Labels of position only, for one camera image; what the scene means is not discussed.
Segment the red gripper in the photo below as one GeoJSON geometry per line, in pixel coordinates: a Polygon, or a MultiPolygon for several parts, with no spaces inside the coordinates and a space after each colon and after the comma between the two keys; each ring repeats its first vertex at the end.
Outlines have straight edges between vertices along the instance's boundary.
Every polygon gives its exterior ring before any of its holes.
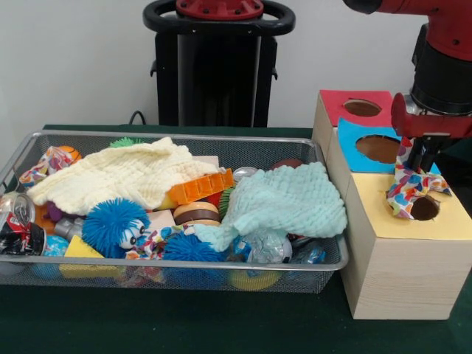
{"type": "Polygon", "coordinates": [[[453,116],[424,113],[410,94],[397,93],[392,101],[392,127],[398,136],[413,138],[406,166],[418,170],[422,160],[422,170],[431,171],[436,155],[440,152],[441,138],[423,136],[446,136],[453,139],[471,137],[471,115],[453,116]]]}

